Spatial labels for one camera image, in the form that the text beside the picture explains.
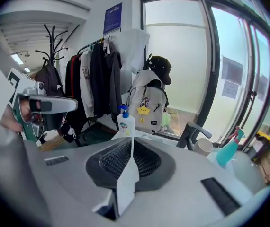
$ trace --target green plush toy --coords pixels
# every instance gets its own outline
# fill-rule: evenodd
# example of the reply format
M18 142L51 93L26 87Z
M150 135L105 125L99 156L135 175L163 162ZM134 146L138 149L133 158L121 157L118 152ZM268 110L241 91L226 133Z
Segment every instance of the green plush toy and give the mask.
M160 126L161 131L166 131L167 127L170 125L171 122L171 115L167 112L162 113L162 123Z

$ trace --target person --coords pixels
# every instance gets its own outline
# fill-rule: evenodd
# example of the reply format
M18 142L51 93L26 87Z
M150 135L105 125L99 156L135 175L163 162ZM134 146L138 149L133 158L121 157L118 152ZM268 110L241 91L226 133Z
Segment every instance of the person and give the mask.
M40 109L40 102L38 100L36 101L36 106L38 109ZM22 100L20 108L21 108L21 115L23 116L23 118L25 120L29 120L31 117L30 101ZM9 105L7 105L1 117L0 125L15 132L23 131L22 124L18 123L15 120L12 109L10 108Z

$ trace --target ceiling light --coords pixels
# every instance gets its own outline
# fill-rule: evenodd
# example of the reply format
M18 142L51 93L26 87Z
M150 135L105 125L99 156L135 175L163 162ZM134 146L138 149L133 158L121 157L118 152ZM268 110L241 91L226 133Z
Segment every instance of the ceiling light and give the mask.
M29 73L30 72L29 67L25 67L24 70L26 71L26 73Z
M23 64L23 61L21 60L21 58L17 54L12 54L11 57L14 59L14 61L16 61L18 63L18 65Z

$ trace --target teal spray bottle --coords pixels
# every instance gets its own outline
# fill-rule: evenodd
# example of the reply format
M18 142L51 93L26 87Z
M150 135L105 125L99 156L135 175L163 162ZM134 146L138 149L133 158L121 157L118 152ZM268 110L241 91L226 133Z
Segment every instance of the teal spray bottle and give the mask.
M217 162L221 167L224 167L226 163L231 160L233 155L236 153L239 141L242 137L244 137L244 132L240 129L239 126L236 126L235 132L228 137L228 139L235 137L233 141L227 143L216 155Z

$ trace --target black bag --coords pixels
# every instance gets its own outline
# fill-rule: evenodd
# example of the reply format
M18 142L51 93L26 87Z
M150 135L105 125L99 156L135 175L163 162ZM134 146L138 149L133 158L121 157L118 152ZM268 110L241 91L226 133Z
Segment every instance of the black bag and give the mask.
M65 97L59 73L49 60L45 60L42 69L36 74L35 80L44 84L44 90L48 96Z

